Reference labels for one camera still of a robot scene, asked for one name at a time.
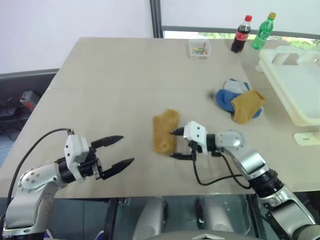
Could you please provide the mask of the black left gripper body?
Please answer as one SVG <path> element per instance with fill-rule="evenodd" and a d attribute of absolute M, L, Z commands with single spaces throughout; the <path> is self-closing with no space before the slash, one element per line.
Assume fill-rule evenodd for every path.
<path fill-rule="evenodd" d="M 94 176 L 96 180 L 104 180 L 104 171 L 100 159 L 96 155 L 96 150 L 90 146 L 89 152 L 84 160 L 80 163 L 79 172 L 83 178 Z"/>

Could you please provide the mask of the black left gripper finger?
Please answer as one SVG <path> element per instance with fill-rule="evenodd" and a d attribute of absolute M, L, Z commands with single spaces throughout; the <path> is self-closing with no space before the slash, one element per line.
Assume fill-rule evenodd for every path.
<path fill-rule="evenodd" d="M 134 160 L 134 158 L 129 158 L 115 163 L 114 165 L 112 165 L 111 168 L 101 173 L 101 178 L 103 180 L 106 180 L 114 175 L 117 175 L 118 173 L 122 172 L 125 168 L 127 168 Z"/>
<path fill-rule="evenodd" d="M 92 141 L 91 147 L 93 149 L 107 147 L 107 146 L 115 144 L 116 142 L 120 141 L 123 138 L 124 137 L 122 135 L 113 135 L 113 136 L 103 137 L 103 138 L 97 139 L 95 141 Z"/>

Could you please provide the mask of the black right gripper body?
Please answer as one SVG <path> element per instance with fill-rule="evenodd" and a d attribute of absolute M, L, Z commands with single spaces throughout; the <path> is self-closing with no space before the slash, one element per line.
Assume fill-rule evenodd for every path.
<path fill-rule="evenodd" d="M 190 147 L 191 155 L 202 153 L 202 147 L 196 141 L 193 141 L 193 140 L 188 141 L 188 146 Z"/>

